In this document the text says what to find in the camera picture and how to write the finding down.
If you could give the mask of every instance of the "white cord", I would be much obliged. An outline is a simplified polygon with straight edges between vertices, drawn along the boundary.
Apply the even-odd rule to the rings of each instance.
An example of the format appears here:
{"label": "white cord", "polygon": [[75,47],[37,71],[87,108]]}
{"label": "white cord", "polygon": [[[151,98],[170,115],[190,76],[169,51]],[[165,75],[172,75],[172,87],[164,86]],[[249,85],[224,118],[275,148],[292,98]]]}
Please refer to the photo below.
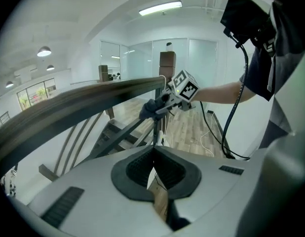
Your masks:
{"label": "white cord", "polygon": [[164,75],[159,75],[159,76],[164,78],[164,88],[163,88],[163,90],[166,90],[167,79]]}
{"label": "white cord", "polygon": [[[212,129],[212,123],[213,123],[213,115],[214,115],[214,113],[213,113],[212,116],[211,116],[211,125],[210,125],[210,128],[211,128],[211,129]],[[206,149],[208,152],[210,152],[210,153],[212,154],[212,156],[214,157],[213,152],[210,151],[208,148],[204,147],[203,144],[202,144],[202,138],[203,138],[206,134],[208,134],[209,132],[210,132],[210,130],[208,130],[207,133],[205,133],[205,134],[203,134],[203,135],[201,136],[200,142],[201,142],[202,147],[203,147],[204,149]]]}
{"label": "white cord", "polygon": [[[167,116],[165,116],[164,117],[165,118],[165,126],[164,126],[164,130],[165,130],[165,134],[164,134],[164,136],[166,137],[167,135],[168,135],[168,131],[167,131]],[[169,146],[172,148],[173,147],[173,135],[172,135],[172,133],[170,133],[171,134],[171,144],[170,144],[170,142],[168,141],[168,144],[169,144]]]}

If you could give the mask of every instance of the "person's arm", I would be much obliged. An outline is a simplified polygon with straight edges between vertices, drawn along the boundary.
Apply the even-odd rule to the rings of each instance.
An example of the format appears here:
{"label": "person's arm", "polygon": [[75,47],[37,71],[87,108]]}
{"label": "person's arm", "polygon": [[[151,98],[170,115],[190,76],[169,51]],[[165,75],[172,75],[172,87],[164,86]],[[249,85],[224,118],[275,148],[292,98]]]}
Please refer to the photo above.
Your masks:
{"label": "person's arm", "polygon": [[[218,104],[234,104],[239,95],[241,82],[232,82],[217,87],[203,88],[193,97],[193,101],[202,101]],[[240,102],[247,101],[256,94],[247,87],[244,88]]]}

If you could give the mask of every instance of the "fluorescent light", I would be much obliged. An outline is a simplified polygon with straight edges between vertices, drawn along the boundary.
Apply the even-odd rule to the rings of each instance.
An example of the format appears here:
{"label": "fluorescent light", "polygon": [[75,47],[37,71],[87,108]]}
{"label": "fluorescent light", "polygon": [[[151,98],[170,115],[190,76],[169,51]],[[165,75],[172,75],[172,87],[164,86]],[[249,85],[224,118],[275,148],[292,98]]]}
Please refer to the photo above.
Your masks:
{"label": "fluorescent light", "polygon": [[139,14],[141,14],[142,16],[145,16],[147,14],[154,13],[157,11],[163,11],[163,10],[169,10],[169,9],[181,8],[181,7],[182,7],[181,1],[168,2],[168,3],[159,4],[159,5],[144,9],[144,10],[140,10]]}
{"label": "fluorescent light", "polygon": [[55,69],[55,67],[53,65],[49,65],[46,70],[50,71],[50,70],[53,70],[53,69]]}
{"label": "fluorescent light", "polygon": [[125,52],[124,54],[132,53],[132,52],[135,52],[135,50],[127,51],[127,52]]}
{"label": "fluorescent light", "polygon": [[44,57],[50,55],[52,51],[48,46],[42,46],[38,51],[38,57]]}
{"label": "fluorescent light", "polygon": [[13,85],[14,85],[13,82],[8,81],[8,82],[6,83],[6,85],[5,85],[5,87],[6,87],[6,88],[10,88],[10,87],[12,87]]}

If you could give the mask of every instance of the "stair step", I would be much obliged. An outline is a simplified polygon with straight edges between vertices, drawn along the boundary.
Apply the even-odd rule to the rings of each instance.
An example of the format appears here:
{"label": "stair step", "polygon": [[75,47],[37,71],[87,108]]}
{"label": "stair step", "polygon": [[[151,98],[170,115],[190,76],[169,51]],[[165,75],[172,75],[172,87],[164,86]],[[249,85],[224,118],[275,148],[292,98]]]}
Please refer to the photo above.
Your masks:
{"label": "stair step", "polygon": [[113,149],[109,152],[109,155],[115,154],[115,153],[117,153],[117,152],[119,152],[119,151],[117,151],[115,148],[113,148]]}
{"label": "stair step", "polygon": [[[114,135],[116,135],[115,132],[113,132],[112,130],[110,129],[105,129],[103,131],[104,133],[104,138],[105,140],[109,140],[110,138],[112,138]],[[126,150],[126,149],[130,149],[132,147],[132,143],[130,143],[129,141],[127,140],[122,140],[118,146],[116,147],[116,149],[120,152],[120,151],[123,151],[123,150]]]}
{"label": "stair step", "polygon": [[[123,128],[125,128],[126,125],[119,122],[116,119],[112,119],[108,122],[108,127],[110,128],[111,131],[117,133],[117,132],[121,131]],[[140,132],[134,130],[125,138],[125,140],[129,141],[131,144],[134,144],[138,140],[138,138],[141,136],[142,136],[142,134]],[[141,142],[139,146],[146,145],[147,141],[148,140],[145,139],[145,141]]]}

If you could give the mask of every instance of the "vent slot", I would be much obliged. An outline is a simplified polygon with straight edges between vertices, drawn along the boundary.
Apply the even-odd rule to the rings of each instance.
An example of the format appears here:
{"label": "vent slot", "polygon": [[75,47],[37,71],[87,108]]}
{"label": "vent slot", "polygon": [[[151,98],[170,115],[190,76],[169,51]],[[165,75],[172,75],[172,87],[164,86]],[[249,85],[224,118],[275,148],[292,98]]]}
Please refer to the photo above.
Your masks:
{"label": "vent slot", "polygon": [[235,168],[226,165],[221,166],[219,169],[236,175],[241,175],[243,172],[243,169],[241,168]]}
{"label": "vent slot", "polygon": [[69,187],[41,217],[51,226],[58,228],[81,197],[83,189]]}

